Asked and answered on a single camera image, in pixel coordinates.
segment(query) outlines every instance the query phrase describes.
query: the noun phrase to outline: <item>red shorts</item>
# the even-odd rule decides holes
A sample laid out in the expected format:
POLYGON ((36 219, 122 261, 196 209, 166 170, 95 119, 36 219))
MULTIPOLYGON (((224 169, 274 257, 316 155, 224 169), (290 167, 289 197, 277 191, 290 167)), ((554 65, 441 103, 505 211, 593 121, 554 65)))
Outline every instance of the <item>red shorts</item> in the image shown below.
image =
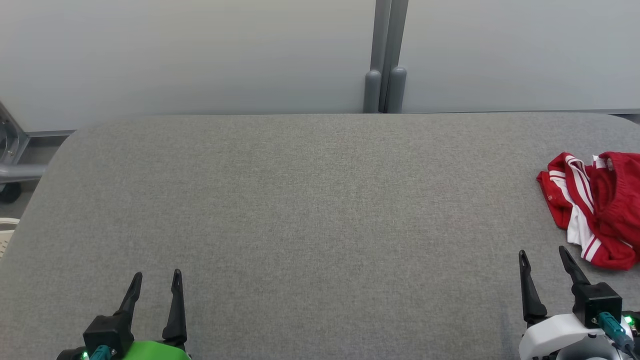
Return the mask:
POLYGON ((640 250, 640 154, 605 152, 591 175, 600 232, 640 250))
MULTIPOLYGON (((623 154, 623 158, 629 159, 631 155, 640 157, 638 154, 623 154)), ((548 171, 540 172, 538 181, 556 224, 567 230, 567 242, 582 247, 580 256, 583 259, 604 268, 628 270, 638 259, 633 247, 640 249, 640 239, 637 237, 640 161, 635 162, 635 168, 628 165, 629 161, 625 161, 624 167, 620 165, 624 171, 617 172, 598 167, 598 164, 607 163, 607 159, 600 159, 596 161, 596 165, 587 166, 580 159, 564 152, 549 163, 548 171), (623 200, 616 195, 616 184, 620 182, 620 178, 625 184, 636 184, 634 190, 625 187, 627 193, 623 200), (598 191, 592 192, 595 179, 598 191), (632 197, 635 199, 635 205, 627 200, 632 197), (621 214, 624 214, 625 218, 634 218, 636 222, 626 221, 625 225, 620 227, 618 219, 621 214), (602 215, 605 215, 607 221, 604 221, 604 218, 600 221, 602 215), (634 233, 631 230, 633 225, 629 224, 635 224, 634 233), (633 233, 631 237, 635 238, 635 242, 621 236, 622 233, 633 233)))

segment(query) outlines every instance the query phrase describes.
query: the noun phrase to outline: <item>gray fabric table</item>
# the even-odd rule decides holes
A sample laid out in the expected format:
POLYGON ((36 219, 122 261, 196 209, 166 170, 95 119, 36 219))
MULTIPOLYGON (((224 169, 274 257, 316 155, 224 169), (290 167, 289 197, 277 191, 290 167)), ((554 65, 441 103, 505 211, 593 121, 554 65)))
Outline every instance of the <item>gray fabric table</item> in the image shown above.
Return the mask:
MULTIPOLYGON (((82 129, 0 260, 0 357, 82 345, 144 273, 158 340, 174 268, 194 359, 514 359, 517 254, 550 313, 571 280, 536 175, 562 151, 640 152, 608 115, 176 116, 82 129)), ((579 257, 576 247, 573 255, 579 257)), ((639 269, 598 270, 640 309, 639 269)))

